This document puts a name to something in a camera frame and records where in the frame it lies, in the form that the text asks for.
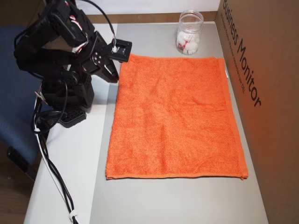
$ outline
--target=blue chair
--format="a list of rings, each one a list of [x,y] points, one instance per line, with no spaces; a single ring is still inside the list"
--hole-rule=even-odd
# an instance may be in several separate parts
[[[41,80],[19,70],[14,57],[14,37],[24,28],[0,28],[0,141],[9,146],[7,155],[32,179],[32,164],[39,147],[31,131],[35,93]]]

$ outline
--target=robotic arm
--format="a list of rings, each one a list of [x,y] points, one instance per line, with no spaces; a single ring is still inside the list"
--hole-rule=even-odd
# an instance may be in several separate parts
[[[59,36],[77,50],[72,53],[43,48]],[[49,3],[40,18],[16,36],[14,43],[19,68],[43,80],[40,97],[54,110],[64,113],[59,122],[65,127],[86,118],[81,108],[90,108],[93,101],[91,75],[117,83],[119,76],[112,60],[127,62],[132,48],[131,42],[116,39],[115,35],[107,44],[94,31],[85,13],[70,0]],[[65,69],[67,65],[71,65],[69,70]]]

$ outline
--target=orange towel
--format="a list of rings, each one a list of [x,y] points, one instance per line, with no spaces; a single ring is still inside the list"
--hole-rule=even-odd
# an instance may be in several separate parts
[[[107,179],[248,177],[224,59],[130,56],[121,66]]]

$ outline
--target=cable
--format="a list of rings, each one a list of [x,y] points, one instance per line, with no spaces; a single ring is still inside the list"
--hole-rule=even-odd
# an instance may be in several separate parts
[[[40,110],[40,107],[38,106],[40,104],[41,100],[36,97],[36,101],[35,101],[35,113],[38,112]],[[37,127],[36,127],[36,124],[34,123],[34,128],[35,130],[39,130]],[[42,157],[43,157],[43,161],[51,175],[51,178],[53,179],[55,185],[56,185],[56,188],[58,189],[62,199],[64,200],[66,206],[67,206],[67,209],[69,211],[70,214],[72,214],[72,212],[74,211],[74,204],[73,204],[73,200],[71,198],[71,195],[59,173],[59,171],[57,170],[57,168],[55,167],[55,165],[53,164],[53,162],[49,159],[49,154],[48,154],[48,149],[47,149],[47,146],[46,146],[46,142],[45,142],[45,139],[42,137],[41,134],[39,133],[35,133],[36,135],[36,138],[37,138],[37,142],[38,142],[38,146],[39,146],[39,149],[41,151],[41,154],[42,154]],[[78,220],[77,220],[77,214],[73,215],[72,217],[72,221],[74,224],[79,224]]]
[[[110,26],[110,29],[111,29],[111,31],[112,31],[112,33],[113,33],[113,39],[114,39],[114,41],[113,41],[113,43],[114,43],[114,47],[115,47],[115,45],[116,45],[116,35],[115,35],[115,32],[114,32],[114,29],[113,29],[113,26],[112,26],[112,24],[111,24],[111,21],[109,20],[109,18],[108,18],[108,16],[106,15],[106,13],[97,5],[97,4],[95,4],[93,1],[90,1],[90,0],[80,0],[80,1],[85,1],[85,2],[87,2],[87,3],[89,3],[89,4],[92,4],[93,6],[95,6],[98,10],[100,10],[100,12],[103,14],[103,16],[105,17],[105,19],[107,20],[107,22],[109,23],[109,26]]]
[[[42,76],[39,76],[37,74],[34,74],[33,72],[28,72],[30,75],[34,76],[35,78],[43,79]]]
[[[37,24],[37,22],[38,22],[38,20],[35,21],[34,23],[32,23],[28,28],[24,29],[22,32],[20,32],[17,36],[15,36],[15,38],[14,38],[14,49],[17,46],[17,40],[19,39],[19,37],[21,37],[24,33],[30,31],[31,28],[33,28]]]
[[[61,110],[61,114],[59,116],[59,118],[47,129],[45,130],[42,130],[42,131],[36,131],[36,129],[34,128],[33,124],[35,125],[35,117],[36,117],[36,110],[35,112],[33,113],[33,116],[32,116],[32,120],[31,120],[31,129],[33,131],[34,134],[44,134],[46,132],[48,132],[52,127],[54,127],[55,124],[58,123],[58,121],[60,121],[60,119],[62,118],[64,112],[65,112],[65,108],[66,108],[66,103],[67,103],[67,92],[68,92],[68,89],[67,89],[67,84],[65,81],[63,81],[64,84],[65,84],[65,98],[64,98],[64,105],[62,107],[62,110]]]

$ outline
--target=table surface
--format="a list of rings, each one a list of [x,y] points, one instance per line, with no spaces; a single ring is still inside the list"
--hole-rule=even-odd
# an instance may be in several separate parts
[[[107,42],[109,26],[96,28]],[[117,38],[133,42],[132,53],[185,57],[175,47],[177,24],[114,24]],[[188,57],[223,57],[216,25],[203,26],[199,50]],[[118,85],[93,77],[95,99],[87,119],[72,128],[56,125],[49,134],[50,158],[57,165],[79,213],[80,224],[222,223],[267,224],[232,86],[229,91],[249,178],[106,180],[105,167]],[[42,162],[25,223],[69,223],[68,211]]]

